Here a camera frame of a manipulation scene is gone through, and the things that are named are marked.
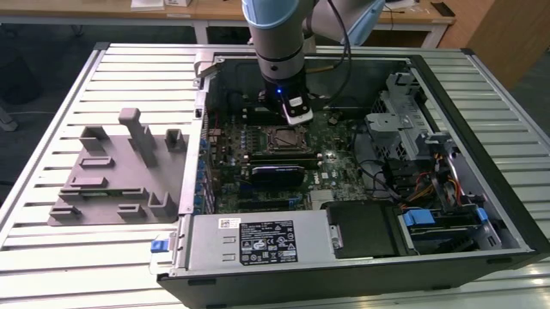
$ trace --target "wire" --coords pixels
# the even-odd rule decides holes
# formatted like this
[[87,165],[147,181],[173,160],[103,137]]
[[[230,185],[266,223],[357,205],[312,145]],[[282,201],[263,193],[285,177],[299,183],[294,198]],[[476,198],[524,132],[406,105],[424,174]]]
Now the wire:
[[388,6],[388,5],[385,5],[386,6],[386,8],[390,10],[390,20],[392,20],[392,22],[393,22],[393,25],[392,25],[392,27],[390,27],[390,31],[393,31],[394,30],[394,10]]
[[421,173],[420,176],[417,177],[417,186],[414,188],[416,191],[420,189],[422,176],[426,176],[426,175],[430,175],[430,172]]
[[406,199],[404,199],[404,197],[394,191],[394,189],[390,188],[390,186],[389,186],[382,180],[380,180],[373,174],[370,174],[370,173],[365,170],[365,168],[361,166],[361,164],[360,164],[360,162],[358,162],[358,158],[357,158],[357,156],[356,156],[354,148],[356,148],[356,140],[357,140],[358,131],[360,131],[360,125],[361,125],[361,120],[358,121],[358,127],[357,127],[357,129],[356,129],[354,138],[353,138],[353,141],[352,141],[352,154],[353,154],[353,156],[354,156],[354,162],[356,162],[356,164],[358,165],[358,167],[360,167],[361,171],[364,172],[364,174],[365,174],[370,179],[373,179],[374,182],[378,182],[378,183],[382,185],[382,187],[385,188],[385,190],[386,190],[386,192],[390,194],[390,196],[392,196],[397,201],[400,201],[400,202],[402,202],[402,203],[405,203],[405,204],[410,204],[410,205],[412,205],[412,203],[410,203]]
[[[417,199],[420,199],[425,196],[432,195],[433,193],[434,193],[434,187],[433,187],[433,185],[429,185],[421,192],[416,192],[413,194],[413,196],[408,198],[408,201],[412,202],[412,201],[414,201],[414,200],[417,200]],[[402,209],[409,208],[405,205],[405,203],[402,203],[400,206],[401,206]]]
[[[382,174],[384,172],[380,171],[378,173],[376,173],[376,178],[380,174]],[[373,179],[373,191],[377,191],[377,181]]]
[[373,162],[374,164],[377,164],[377,165],[380,165],[380,166],[384,166],[384,165],[385,165],[385,162],[382,162],[382,161],[380,161],[380,160],[377,160],[377,159],[366,159],[366,160],[361,161],[358,164],[362,165],[362,164],[366,163],[366,162]]
[[27,115],[27,114],[55,114],[55,111],[19,111],[18,113],[8,113],[8,115]]
[[458,183],[457,180],[454,180],[450,176],[449,176],[449,181],[453,182],[453,184],[456,185],[456,199],[457,199],[457,204],[460,206],[462,206],[462,202],[461,202],[461,184]]
[[348,67],[348,73],[346,73],[346,78],[342,82],[341,88],[337,90],[337,92],[334,93],[334,95],[330,97],[329,101],[326,101],[326,105],[330,105],[334,100],[337,100],[338,96],[342,94],[342,91],[345,90],[348,83],[350,81],[352,78],[352,44],[350,44],[350,37],[348,36],[348,30],[346,30],[346,25],[345,25],[345,21],[342,20],[342,16],[341,13],[338,12],[338,9],[333,3],[333,0],[328,0],[329,5],[333,9],[334,12],[334,16],[337,17],[340,26],[342,28],[342,33],[344,33],[344,53],[346,53],[348,50],[348,58],[349,58],[349,67]]

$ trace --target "warning label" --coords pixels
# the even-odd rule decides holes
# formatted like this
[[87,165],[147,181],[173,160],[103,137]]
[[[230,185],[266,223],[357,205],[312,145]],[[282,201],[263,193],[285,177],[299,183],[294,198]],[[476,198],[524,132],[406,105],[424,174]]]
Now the warning label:
[[298,262],[293,221],[241,224],[241,264]]

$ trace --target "cable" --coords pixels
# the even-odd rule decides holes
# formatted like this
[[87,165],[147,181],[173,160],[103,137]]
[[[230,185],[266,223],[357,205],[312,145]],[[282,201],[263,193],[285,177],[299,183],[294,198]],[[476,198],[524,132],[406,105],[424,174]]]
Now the cable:
[[[380,174],[382,174],[384,172],[380,171],[378,173],[376,173],[376,178]],[[377,181],[373,179],[373,191],[377,191]]]
[[416,188],[414,188],[416,191],[417,191],[417,190],[420,189],[420,187],[421,187],[422,176],[426,176],[426,175],[430,175],[430,172],[421,173],[420,176],[417,177],[417,186],[416,186]]
[[354,156],[354,162],[356,162],[356,164],[360,166],[360,169],[361,169],[361,171],[364,172],[364,174],[365,174],[370,179],[373,179],[374,182],[378,182],[378,183],[382,185],[382,188],[385,188],[385,190],[386,190],[386,192],[390,194],[390,196],[392,196],[397,201],[400,201],[400,202],[402,202],[402,203],[405,203],[405,204],[410,204],[410,205],[412,205],[412,203],[410,203],[406,199],[404,199],[404,197],[402,197],[401,195],[398,195],[398,193],[394,191],[394,189],[390,188],[390,186],[389,186],[382,180],[380,180],[373,174],[370,174],[370,173],[365,170],[364,166],[361,166],[361,164],[360,164],[360,162],[358,162],[358,158],[357,158],[357,156],[356,156],[356,150],[354,150],[354,148],[356,148],[356,140],[357,140],[358,131],[360,131],[360,125],[361,125],[361,120],[358,121],[358,127],[357,127],[357,129],[356,129],[354,138],[353,138],[353,141],[352,141],[352,154],[353,154],[353,156]]
[[334,95],[330,97],[329,101],[326,101],[326,105],[330,105],[334,100],[337,100],[338,96],[342,94],[342,91],[345,90],[348,83],[350,81],[352,78],[352,44],[350,44],[350,37],[348,36],[348,30],[346,30],[346,25],[345,25],[345,21],[342,20],[342,16],[341,13],[338,12],[338,9],[333,3],[333,0],[328,0],[329,5],[333,9],[334,12],[334,16],[337,17],[340,26],[342,28],[342,33],[344,33],[344,41],[345,41],[345,45],[344,45],[344,52],[346,53],[348,50],[348,57],[349,57],[349,67],[348,67],[348,73],[346,73],[346,78],[342,82],[341,88],[337,90],[337,92],[334,93]]
[[382,162],[382,161],[380,161],[380,160],[377,160],[377,159],[366,159],[366,160],[361,161],[358,164],[362,165],[362,164],[366,163],[366,162],[373,162],[374,164],[377,164],[377,165],[380,165],[380,166],[384,166],[384,165],[385,165],[385,162]]
[[462,206],[462,202],[461,202],[461,184],[458,183],[457,180],[454,180],[450,176],[449,176],[449,181],[456,185],[456,199],[457,199],[457,204],[460,206]]
[[55,111],[19,111],[18,113],[8,113],[8,115],[27,115],[27,114],[55,114]]
[[386,8],[390,10],[390,20],[392,20],[392,22],[393,22],[393,25],[392,25],[392,27],[390,27],[390,31],[394,31],[394,10],[388,6],[388,5],[385,5],[386,6]]

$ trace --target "floor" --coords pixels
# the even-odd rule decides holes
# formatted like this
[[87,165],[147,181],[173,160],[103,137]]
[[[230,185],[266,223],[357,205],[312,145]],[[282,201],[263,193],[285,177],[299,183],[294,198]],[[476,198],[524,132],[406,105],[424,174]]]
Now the floor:
[[[97,42],[126,43],[195,43],[190,27],[139,27],[139,26],[85,26],[77,37],[70,26],[7,25],[18,35],[0,31],[0,46],[19,49],[43,87],[43,95],[33,102],[15,106],[6,105],[10,113],[42,111],[55,113],[67,91],[81,72]],[[213,29],[214,44],[243,44],[247,30]],[[546,53],[521,83],[513,95],[528,110],[541,127],[550,134],[548,106],[550,106],[550,53]],[[0,183],[15,182],[54,114],[14,115],[19,130],[12,133],[0,131]],[[0,204],[11,187],[0,184]]]

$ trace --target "black cable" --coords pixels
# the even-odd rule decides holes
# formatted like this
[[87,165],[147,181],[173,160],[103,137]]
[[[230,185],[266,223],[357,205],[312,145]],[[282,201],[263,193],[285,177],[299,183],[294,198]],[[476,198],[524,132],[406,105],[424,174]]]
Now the black cable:
[[346,30],[346,25],[345,25],[345,21],[342,20],[342,16],[341,13],[338,12],[338,9],[333,3],[333,0],[328,0],[329,5],[333,9],[334,12],[334,16],[337,17],[340,26],[342,28],[342,32],[344,32],[344,53],[346,53],[348,50],[348,57],[349,57],[349,67],[348,67],[348,73],[346,73],[346,78],[342,82],[341,88],[337,90],[337,92],[334,93],[334,95],[330,97],[329,101],[326,101],[326,105],[332,104],[334,102],[334,100],[338,98],[338,96],[342,94],[342,91],[345,90],[345,87],[348,86],[348,83],[352,79],[352,44],[350,44],[350,37],[348,36],[348,30]]
[[384,165],[385,165],[385,162],[382,162],[382,161],[380,161],[380,160],[377,160],[377,159],[366,159],[366,160],[361,161],[358,164],[362,165],[365,162],[373,162],[374,164],[377,164],[377,165],[380,165],[380,166],[384,166]]
[[[380,171],[378,173],[376,173],[376,178],[380,174],[382,174],[384,172]],[[373,190],[377,191],[377,181],[373,179]]]
[[378,183],[382,185],[382,188],[385,188],[388,194],[389,194],[400,203],[404,203],[404,204],[406,204],[406,205],[409,205],[409,206],[414,206],[414,204],[413,204],[410,201],[408,201],[408,200],[394,191],[394,189],[393,189],[382,180],[380,180],[380,179],[376,177],[376,175],[370,174],[370,173],[365,170],[365,168],[361,166],[360,161],[358,161],[358,158],[357,158],[357,156],[356,156],[356,149],[354,149],[354,148],[356,148],[356,140],[357,140],[358,131],[360,131],[360,125],[361,125],[361,121],[358,121],[358,127],[357,127],[357,130],[356,130],[356,133],[354,133],[353,144],[352,144],[352,154],[353,154],[353,157],[354,157],[356,164],[358,165],[358,167],[360,167],[360,169],[361,169],[361,172],[364,172],[364,174],[365,174],[370,179],[373,179],[374,182],[378,182]]
[[390,27],[390,31],[393,31],[394,30],[394,10],[388,6],[388,5],[385,5],[386,6],[386,8],[390,10],[390,20],[392,20],[392,22],[393,22],[393,25],[392,25],[392,27]]

